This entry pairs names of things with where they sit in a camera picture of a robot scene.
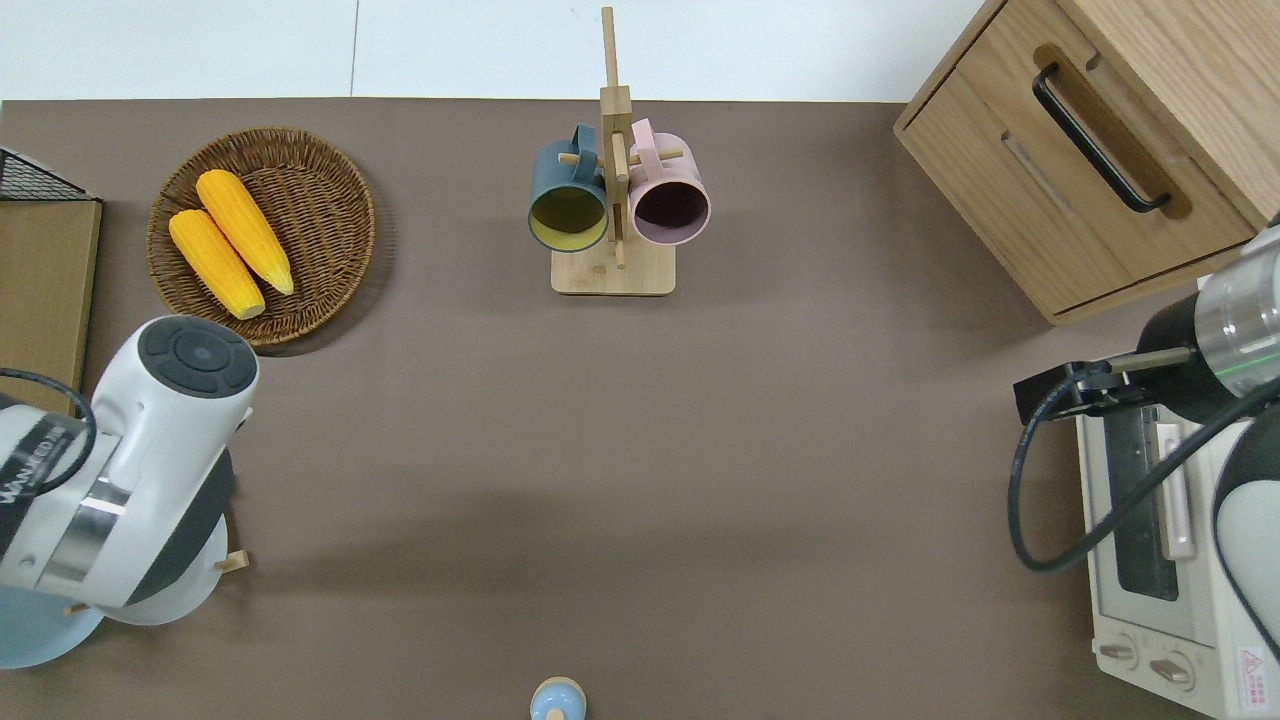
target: oven handle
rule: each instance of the oven handle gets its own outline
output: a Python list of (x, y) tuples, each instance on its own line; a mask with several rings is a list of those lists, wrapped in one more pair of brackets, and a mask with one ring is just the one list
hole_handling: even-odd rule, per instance
[[(1160, 459), (1178, 450), (1183, 442), (1181, 425), (1175, 423), (1156, 423), (1156, 445)], [(1187, 473), (1180, 466), (1160, 484), (1156, 496), (1156, 510), (1160, 515), (1160, 550), (1166, 560), (1190, 560), (1196, 557), (1196, 541), (1192, 538), (1190, 502), (1187, 497)]]

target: warning label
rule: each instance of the warning label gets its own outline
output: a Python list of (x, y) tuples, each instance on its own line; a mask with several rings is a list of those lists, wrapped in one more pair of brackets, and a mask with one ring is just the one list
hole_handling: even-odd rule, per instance
[(1266, 655), (1261, 647), (1239, 648), (1242, 703), (1247, 710), (1270, 710)]

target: white toaster oven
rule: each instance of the white toaster oven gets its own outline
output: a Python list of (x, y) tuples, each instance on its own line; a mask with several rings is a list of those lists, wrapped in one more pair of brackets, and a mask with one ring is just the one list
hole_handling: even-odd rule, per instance
[[(1217, 477), (1247, 427), (1222, 432), (1089, 552), (1098, 667), (1221, 719), (1280, 719), (1280, 667), (1213, 547)], [(1087, 527), (1197, 425), (1165, 407), (1076, 416)]]

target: mug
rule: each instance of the mug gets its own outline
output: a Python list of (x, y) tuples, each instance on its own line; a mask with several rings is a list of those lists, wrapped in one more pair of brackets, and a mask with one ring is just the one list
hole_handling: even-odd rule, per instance
[[(631, 132), (636, 138), (631, 154), (640, 158), (627, 192), (636, 232), (658, 245), (694, 240), (710, 219), (710, 200), (689, 143), (669, 132), (654, 133), (648, 118), (632, 123)], [(664, 150), (682, 155), (663, 160), (658, 154)]]
[[(561, 163), (562, 152), (577, 163)], [(596, 167), (595, 128), (579, 124), (570, 140), (543, 147), (534, 160), (534, 193), (529, 231), (557, 252), (586, 250), (604, 237), (609, 224), (604, 176)]]

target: oven door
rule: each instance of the oven door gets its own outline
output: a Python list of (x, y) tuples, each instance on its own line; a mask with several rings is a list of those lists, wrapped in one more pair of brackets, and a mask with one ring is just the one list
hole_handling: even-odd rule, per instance
[[(1080, 416), (1087, 525), (1106, 516), (1194, 428), (1164, 407)], [(1093, 550), (1091, 582), (1098, 615), (1212, 647), (1208, 511), (1216, 471), (1199, 455)]]

